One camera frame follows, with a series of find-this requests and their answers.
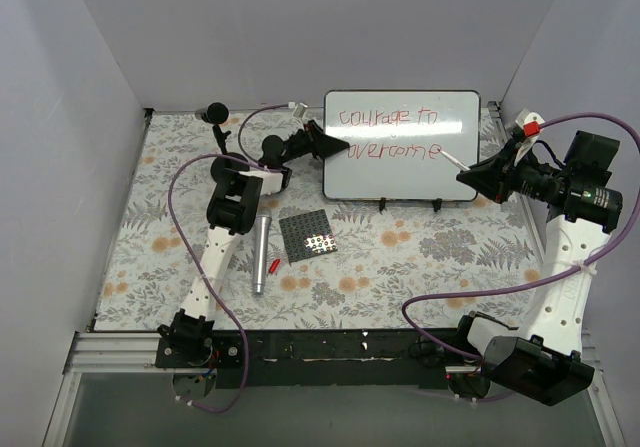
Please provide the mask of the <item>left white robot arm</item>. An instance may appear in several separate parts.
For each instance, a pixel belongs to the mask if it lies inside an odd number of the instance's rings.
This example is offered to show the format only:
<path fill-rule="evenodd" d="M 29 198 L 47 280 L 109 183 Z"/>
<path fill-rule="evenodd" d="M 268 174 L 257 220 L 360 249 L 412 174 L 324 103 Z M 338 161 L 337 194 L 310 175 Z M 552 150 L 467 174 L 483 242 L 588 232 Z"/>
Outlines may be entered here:
<path fill-rule="evenodd" d="M 263 156 L 251 161 L 247 155 L 227 149 L 228 131 L 221 124 L 224 115 L 200 110 L 196 116 L 212 126 L 221 154 L 211 166 L 215 187 L 206 210 L 208 222 L 204 252 L 187 251 L 196 261 L 198 276 L 170 325 L 158 328 L 170 351 L 193 367 L 213 361 L 219 349 L 212 344 L 214 326 L 211 311 L 219 303 L 219 289 L 240 238 L 260 218 L 260 200 L 283 191 L 291 170 L 285 163 L 305 155 L 326 160 L 350 148 L 348 142 L 331 137 L 313 120 L 288 139 L 269 135 L 262 142 Z"/>

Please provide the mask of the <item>red white marker pen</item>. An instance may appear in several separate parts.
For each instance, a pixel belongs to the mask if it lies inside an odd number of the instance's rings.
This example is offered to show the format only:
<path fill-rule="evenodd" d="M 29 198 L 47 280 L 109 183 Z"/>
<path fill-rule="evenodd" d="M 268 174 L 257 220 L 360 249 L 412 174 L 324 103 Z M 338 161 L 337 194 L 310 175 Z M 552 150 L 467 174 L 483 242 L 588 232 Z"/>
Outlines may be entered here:
<path fill-rule="evenodd" d="M 456 166 L 460 171 L 466 172 L 469 171 L 470 168 L 468 166 L 466 166 L 465 164 L 463 164 L 461 161 L 459 161 L 458 159 L 456 159 L 455 157 L 453 157 L 451 154 L 445 152 L 444 150 L 441 150 L 440 155 L 442 155 L 446 160 L 448 160 L 450 163 L 452 163 L 454 166 Z"/>

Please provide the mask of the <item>white whiteboard black frame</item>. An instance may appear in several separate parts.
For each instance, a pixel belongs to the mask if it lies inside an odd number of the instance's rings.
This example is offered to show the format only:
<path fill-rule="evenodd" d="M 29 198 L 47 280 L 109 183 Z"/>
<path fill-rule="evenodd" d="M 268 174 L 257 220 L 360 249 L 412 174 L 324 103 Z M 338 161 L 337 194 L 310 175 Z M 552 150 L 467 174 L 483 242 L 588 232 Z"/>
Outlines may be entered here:
<path fill-rule="evenodd" d="M 324 162 L 331 200 L 470 202 L 474 189 L 459 169 L 480 151 L 481 97 L 474 90 L 332 90 L 324 98 L 326 134 L 350 149 Z"/>

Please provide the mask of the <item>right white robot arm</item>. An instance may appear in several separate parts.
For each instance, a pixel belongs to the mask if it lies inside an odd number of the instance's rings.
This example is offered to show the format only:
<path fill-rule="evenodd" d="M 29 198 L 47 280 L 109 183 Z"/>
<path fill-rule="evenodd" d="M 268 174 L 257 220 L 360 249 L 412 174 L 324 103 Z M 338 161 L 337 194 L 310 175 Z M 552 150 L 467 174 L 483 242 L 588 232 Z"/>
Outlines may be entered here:
<path fill-rule="evenodd" d="M 541 276 L 521 325 L 510 328 L 482 314 L 465 316 L 452 340 L 464 364 L 482 358 L 484 378 L 553 406 L 587 389 L 593 367 L 582 361 L 581 328 L 595 268 L 586 265 L 618 225 L 620 192 L 608 188 L 618 141 L 579 131 L 560 167 L 542 164 L 534 137 L 515 129 L 501 150 L 458 174 L 459 182 L 503 203 L 513 193 L 545 203 L 546 249 Z"/>

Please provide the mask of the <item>silver microphone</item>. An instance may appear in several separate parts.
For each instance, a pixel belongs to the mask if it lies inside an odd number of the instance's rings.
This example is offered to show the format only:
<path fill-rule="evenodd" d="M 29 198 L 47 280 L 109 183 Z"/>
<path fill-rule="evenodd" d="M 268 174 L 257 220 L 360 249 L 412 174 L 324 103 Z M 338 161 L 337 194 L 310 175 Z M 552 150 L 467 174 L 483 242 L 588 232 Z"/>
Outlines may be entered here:
<path fill-rule="evenodd" d="M 252 270 L 253 294 L 262 295 L 266 286 L 268 238 L 272 222 L 269 209 L 261 209 L 254 222 L 254 260 Z"/>

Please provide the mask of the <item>black base bar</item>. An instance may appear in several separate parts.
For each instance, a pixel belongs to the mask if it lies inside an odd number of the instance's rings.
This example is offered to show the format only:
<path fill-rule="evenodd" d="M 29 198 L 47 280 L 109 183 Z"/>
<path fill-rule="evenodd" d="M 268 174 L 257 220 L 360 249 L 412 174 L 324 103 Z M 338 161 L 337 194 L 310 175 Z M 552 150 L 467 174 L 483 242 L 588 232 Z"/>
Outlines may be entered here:
<path fill-rule="evenodd" d="M 411 329 L 214 330 L 192 340 L 163 334 L 154 366 L 213 376 L 219 389 L 248 387 L 417 386 L 448 387 L 446 371 L 464 372 L 474 362 Z"/>

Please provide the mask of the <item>red marker cap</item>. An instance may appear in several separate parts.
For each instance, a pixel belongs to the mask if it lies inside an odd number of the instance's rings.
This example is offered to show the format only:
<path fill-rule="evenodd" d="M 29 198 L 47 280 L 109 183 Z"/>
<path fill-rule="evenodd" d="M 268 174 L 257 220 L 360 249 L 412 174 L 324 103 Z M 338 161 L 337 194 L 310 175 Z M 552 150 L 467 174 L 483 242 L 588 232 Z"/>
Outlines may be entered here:
<path fill-rule="evenodd" d="M 269 267 L 269 269 L 268 269 L 268 272 L 269 272 L 270 274 L 274 274 L 274 273 L 277 271 L 277 269 L 278 269 L 278 267 L 279 267 L 280 263 L 281 263 L 281 260 L 280 260 L 280 259 L 275 259 L 275 260 L 272 262 L 272 264 L 270 265 L 270 267 Z"/>

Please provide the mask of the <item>black perforated plate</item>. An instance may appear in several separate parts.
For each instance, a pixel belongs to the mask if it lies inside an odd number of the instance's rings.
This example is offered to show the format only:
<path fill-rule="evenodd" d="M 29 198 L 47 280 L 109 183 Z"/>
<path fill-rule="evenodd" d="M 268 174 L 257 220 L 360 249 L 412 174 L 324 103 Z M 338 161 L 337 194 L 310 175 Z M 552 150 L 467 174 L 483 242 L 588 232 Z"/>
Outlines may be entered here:
<path fill-rule="evenodd" d="M 324 209 L 280 219 L 279 227 L 290 264 L 338 250 Z"/>

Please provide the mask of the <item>floral table mat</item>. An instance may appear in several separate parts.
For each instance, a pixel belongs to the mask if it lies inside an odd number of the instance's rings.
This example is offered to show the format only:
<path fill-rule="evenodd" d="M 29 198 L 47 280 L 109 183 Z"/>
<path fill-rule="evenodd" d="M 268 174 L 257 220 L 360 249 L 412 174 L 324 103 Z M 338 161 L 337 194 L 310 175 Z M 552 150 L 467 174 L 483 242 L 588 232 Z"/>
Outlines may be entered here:
<path fill-rule="evenodd" d="M 208 154 L 217 146 L 192 115 L 151 118 L 93 327 L 153 331 L 169 323 L 196 276 L 213 191 Z M 540 243 L 521 201 L 496 205 L 483 197 L 434 210 L 427 204 L 333 202 L 322 193 L 322 165 L 291 163 L 289 187 L 266 204 L 275 220 L 324 209 L 338 250 L 290 264 L 278 226 L 269 259 L 281 263 L 265 292 L 251 288 L 253 239 L 244 236 L 230 260 L 214 309 L 221 329 L 404 328 L 406 300 L 441 292 L 441 301 L 412 307 L 413 320 L 453 327 L 477 310 L 509 324 L 525 314 L 528 293 L 492 296 L 492 289 L 537 280 Z"/>

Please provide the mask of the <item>black microphone stand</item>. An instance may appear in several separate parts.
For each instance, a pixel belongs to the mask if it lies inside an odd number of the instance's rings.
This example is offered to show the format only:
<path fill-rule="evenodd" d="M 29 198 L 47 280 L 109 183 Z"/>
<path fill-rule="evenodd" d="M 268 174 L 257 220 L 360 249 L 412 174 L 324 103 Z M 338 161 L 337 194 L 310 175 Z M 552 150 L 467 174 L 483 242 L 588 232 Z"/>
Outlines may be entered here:
<path fill-rule="evenodd" d="M 249 167 L 245 164 L 246 158 L 241 154 L 229 152 L 227 149 L 226 140 L 231 132 L 223 132 L 218 124 L 212 126 L 212 131 L 220 153 L 222 154 L 221 157 L 217 157 L 211 164 L 210 174 L 212 179 L 218 181 L 225 169 L 248 171 Z"/>

